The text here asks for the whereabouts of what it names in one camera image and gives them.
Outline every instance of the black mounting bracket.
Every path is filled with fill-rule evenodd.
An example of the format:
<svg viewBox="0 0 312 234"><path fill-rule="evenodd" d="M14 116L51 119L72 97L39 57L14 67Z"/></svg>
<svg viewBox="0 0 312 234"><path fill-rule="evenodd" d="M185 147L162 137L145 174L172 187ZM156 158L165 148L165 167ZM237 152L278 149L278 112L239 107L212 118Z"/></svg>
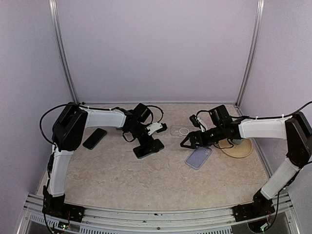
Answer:
<svg viewBox="0 0 312 234"><path fill-rule="evenodd" d="M236 222L259 218L275 212L272 200L267 200L259 190L253 196L253 202L243 205L237 205L233 208L233 214Z"/></svg>
<svg viewBox="0 0 312 234"><path fill-rule="evenodd" d="M74 222L82 222L85 208L64 203L65 195L52 197L46 186L43 187L43 208L42 213L56 218L62 218Z"/></svg>

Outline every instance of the table surface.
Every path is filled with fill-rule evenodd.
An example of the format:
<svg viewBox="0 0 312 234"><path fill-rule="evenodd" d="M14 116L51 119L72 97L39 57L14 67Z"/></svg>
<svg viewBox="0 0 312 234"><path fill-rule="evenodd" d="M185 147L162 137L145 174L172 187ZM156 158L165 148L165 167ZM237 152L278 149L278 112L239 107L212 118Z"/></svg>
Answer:
<svg viewBox="0 0 312 234"><path fill-rule="evenodd" d="M134 104L118 105L132 109ZM235 205L252 201L254 193L267 181L263 165L255 150L246 158L231 158L212 147L212 154L199 170L185 164L192 150L181 148L183 136L172 136L172 126L192 126L189 116L199 110L210 110L213 104L157 104L165 113L168 130L155 133L165 145L156 154L137 159L133 148L137 140L126 142L121 131L103 128L108 134L93 149L81 146L74 152L65 181L65 201L85 206L129 210L191 210ZM232 105L226 105L237 115ZM152 109L155 120L160 117ZM201 118L213 127L207 113ZM85 129L83 140L95 128ZM43 178L38 190L46 183Z"/></svg>

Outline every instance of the white wall panel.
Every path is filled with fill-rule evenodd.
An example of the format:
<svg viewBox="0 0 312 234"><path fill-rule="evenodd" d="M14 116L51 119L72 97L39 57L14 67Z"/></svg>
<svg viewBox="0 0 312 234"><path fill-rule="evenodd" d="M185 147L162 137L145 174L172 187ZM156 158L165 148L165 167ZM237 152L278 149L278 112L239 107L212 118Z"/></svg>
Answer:
<svg viewBox="0 0 312 234"><path fill-rule="evenodd" d="M236 101L257 0L57 4L80 101Z"/></svg>

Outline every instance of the smartphone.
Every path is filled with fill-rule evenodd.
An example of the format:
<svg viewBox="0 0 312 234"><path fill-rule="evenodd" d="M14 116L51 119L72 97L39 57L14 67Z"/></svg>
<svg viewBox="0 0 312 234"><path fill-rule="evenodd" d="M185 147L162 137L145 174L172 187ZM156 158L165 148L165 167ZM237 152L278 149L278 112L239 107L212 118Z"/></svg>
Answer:
<svg viewBox="0 0 312 234"><path fill-rule="evenodd" d="M107 131L97 128L82 145L85 148L92 150L106 134Z"/></svg>
<svg viewBox="0 0 312 234"><path fill-rule="evenodd" d="M185 160L186 165L198 170L211 154L212 149L209 147L198 147Z"/></svg>

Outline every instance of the clear phone case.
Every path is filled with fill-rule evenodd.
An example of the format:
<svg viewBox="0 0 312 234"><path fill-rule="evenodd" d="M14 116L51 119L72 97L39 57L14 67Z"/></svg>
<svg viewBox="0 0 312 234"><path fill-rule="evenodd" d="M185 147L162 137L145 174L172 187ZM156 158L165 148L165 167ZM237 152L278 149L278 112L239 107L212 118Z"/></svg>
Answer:
<svg viewBox="0 0 312 234"><path fill-rule="evenodd" d="M198 147L185 160L186 165L198 170L211 154L212 149L209 147Z"/></svg>

